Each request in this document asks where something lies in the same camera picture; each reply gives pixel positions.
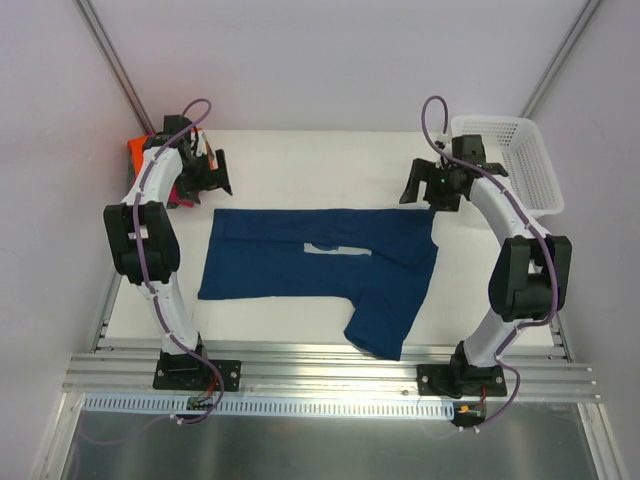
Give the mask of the blue t-shirt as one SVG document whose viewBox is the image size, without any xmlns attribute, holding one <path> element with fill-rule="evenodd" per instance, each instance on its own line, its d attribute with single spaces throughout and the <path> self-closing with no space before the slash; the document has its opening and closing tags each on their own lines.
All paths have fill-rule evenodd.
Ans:
<svg viewBox="0 0 640 480">
<path fill-rule="evenodd" d="M 397 361 L 434 273 L 434 220 L 424 209 L 218 209 L 198 297 L 346 299 L 346 340 Z"/>
</svg>

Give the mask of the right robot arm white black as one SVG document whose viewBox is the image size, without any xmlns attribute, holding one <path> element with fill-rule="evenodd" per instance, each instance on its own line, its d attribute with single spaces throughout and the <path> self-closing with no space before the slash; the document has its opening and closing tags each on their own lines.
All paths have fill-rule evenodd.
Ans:
<svg viewBox="0 0 640 480">
<path fill-rule="evenodd" d="M 437 162 L 412 162 L 403 204 L 424 200 L 436 212 L 455 212 L 469 201 L 484 217 L 501 249 L 488 284 L 490 308 L 476 330 L 461 341 L 448 365 L 432 366 L 429 387 L 460 398 L 487 388 L 503 396 L 495 385 L 504 374 L 501 356 L 528 328 L 547 325 L 563 307 L 569 280 L 572 244 L 550 234 L 516 197 L 506 168 L 486 159 L 478 135 L 453 138 L 451 149 L 434 142 Z"/>
</svg>

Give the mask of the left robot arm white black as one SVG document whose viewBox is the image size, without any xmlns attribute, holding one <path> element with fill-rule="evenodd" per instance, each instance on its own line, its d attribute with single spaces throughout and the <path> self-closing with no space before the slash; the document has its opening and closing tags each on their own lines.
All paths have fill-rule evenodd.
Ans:
<svg viewBox="0 0 640 480">
<path fill-rule="evenodd" d="M 161 335 L 158 369 L 186 387 L 203 386 L 210 375 L 204 347 L 190 320 L 178 283 L 179 241 L 167 208 L 200 202 L 203 192 L 233 192 L 223 150 L 185 114 L 167 115 L 160 132 L 128 144 L 135 178 L 125 197 L 103 211 L 116 271 L 149 304 Z"/>
</svg>

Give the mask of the pink folded t-shirt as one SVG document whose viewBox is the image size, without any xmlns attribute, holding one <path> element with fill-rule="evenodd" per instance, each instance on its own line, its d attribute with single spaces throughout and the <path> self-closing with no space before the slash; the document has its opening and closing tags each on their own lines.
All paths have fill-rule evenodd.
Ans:
<svg viewBox="0 0 640 480">
<path fill-rule="evenodd" d="M 192 208 L 194 203 L 189 199 L 181 199 L 175 186 L 172 187 L 167 201 L 168 209 L 176 209 L 179 207 Z"/>
</svg>

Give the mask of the orange folded t-shirt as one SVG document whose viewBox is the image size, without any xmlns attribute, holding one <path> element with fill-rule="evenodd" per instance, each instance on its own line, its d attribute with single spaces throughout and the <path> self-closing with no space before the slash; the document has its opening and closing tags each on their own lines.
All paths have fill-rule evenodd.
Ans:
<svg viewBox="0 0 640 480">
<path fill-rule="evenodd" d="M 195 134 L 198 129 L 204 130 L 202 127 L 195 127 L 192 129 L 192 133 L 191 133 L 191 147 L 192 147 L 192 150 L 194 151 L 194 155 L 196 150 Z M 140 172 L 140 169 L 142 168 L 142 165 L 144 162 L 143 146 L 147 139 L 148 139 L 148 136 L 143 136 L 143 137 L 131 139 L 127 142 L 127 147 L 129 149 L 130 163 L 131 163 L 130 171 L 133 173 L 134 176 L 137 176 Z M 209 168 L 211 169 L 212 155 L 209 159 L 207 158 L 204 158 L 204 159 L 208 162 Z"/>
</svg>

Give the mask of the white plastic basket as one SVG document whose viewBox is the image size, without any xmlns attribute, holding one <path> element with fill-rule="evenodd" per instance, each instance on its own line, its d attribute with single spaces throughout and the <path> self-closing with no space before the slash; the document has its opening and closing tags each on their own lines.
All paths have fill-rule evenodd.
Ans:
<svg viewBox="0 0 640 480">
<path fill-rule="evenodd" d="M 512 116 L 460 115 L 451 135 L 482 137 L 487 160 L 500 162 L 512 189 L 536 218 L 558 215 L 565 207 L 557 176 L 537 124 Z"/>
</svg>

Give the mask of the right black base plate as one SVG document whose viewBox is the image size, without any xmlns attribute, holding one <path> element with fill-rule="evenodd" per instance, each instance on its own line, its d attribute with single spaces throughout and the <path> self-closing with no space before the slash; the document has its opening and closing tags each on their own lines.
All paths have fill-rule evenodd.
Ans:
<svg viewBox="0 0 640 480">
<path fill-rule="evenodd" d="M 439 395 L 452 399 L 466 396 L 507 396 L 501 367 L 454 367 L 451 364 L 419 364 L 416 366 L 420 396 Z"/>
</svg>

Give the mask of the aluminium mounting rail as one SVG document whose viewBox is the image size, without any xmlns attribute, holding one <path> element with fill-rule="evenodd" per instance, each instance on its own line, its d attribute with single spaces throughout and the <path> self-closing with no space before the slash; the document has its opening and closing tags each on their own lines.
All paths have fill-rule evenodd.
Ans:
<svg viewBox="0 0 640 480">
<path fill-rule="evenodd" d="M 452 347 L 407 346 L 399 361 L 378 360 L 350 345 L 208 341 L 214 359 L 241 363 L 239 391 L 275 397 L 416 398 L 419 364 L 446 363 Z M 148 339 L 107 338 L 93 353 L 76 353 L 64 376 L 65 392 L 147 393 L 159 355 Z M 594 368 L 572 362 L 558 346 L 515 346 L 504 358 L 517 369 L 505 384 L 520 387 L 520 402 L 598 403 Z"/>
</svg>

